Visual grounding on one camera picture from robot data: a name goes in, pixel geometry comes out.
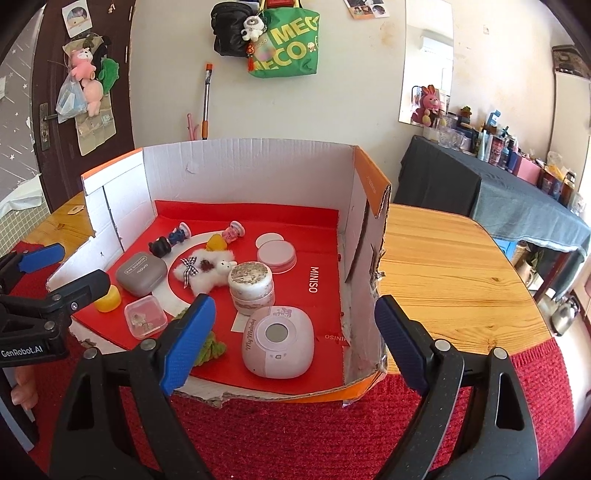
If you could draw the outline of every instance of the gray plastic case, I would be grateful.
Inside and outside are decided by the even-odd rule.
[[[115,278],[132,295],[145,297],[167,274],[164,260],[146,252],[138,252],[117,269]]]

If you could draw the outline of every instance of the door handle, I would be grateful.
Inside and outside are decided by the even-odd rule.
[[[51,145],[49,142],[49,120],[57,118],[57,113],[49,114],[49,103],[42,103],[39,105],[39,133],[41,136],[41,151],[49,150]]]

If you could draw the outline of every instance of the blue gripper pad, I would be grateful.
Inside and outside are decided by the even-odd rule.
[[[426,394],[429,389],[426,380],[426,359],[411,337],[411,321],[406,318],[400,307],[388,301],[387,297],[380,297],[376,302],[374,317],[375,324],[405,383],[420,395]]]
[[[32,273],[55,263],[61,262],[66,256],[66,250],[60,244],[49,245],[22,256],[18,268],[21,272]]]
[[[160,388],[168,396],[172,395],[175,388],[184,385],[216,319],[216,304],[209,296],[193,314],[190,311],[176,320],[185,325],[164,358]]]

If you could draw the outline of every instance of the photo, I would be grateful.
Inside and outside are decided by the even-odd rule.
[[[90,19],[86,0],[77,0],[62,8],[61,14],[64,17],[64,23],[70,38],[92,28],[92,20]]]
[[[355,20],[389,17],[384,0],[343,0]]]
[[[382,7],[382,5],[374,5],[372,7],[372,10],[374,11],[374,16],[376,18],[390,16],[390,14],[388,13],[388,10],[386,10],[386,7]]]

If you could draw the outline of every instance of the my melody speaker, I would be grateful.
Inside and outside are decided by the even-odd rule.
[[[314,327],[294,307],[263,307],[246,323],[242,359],[259,377],[295,378],[305,373],[314,357]]]

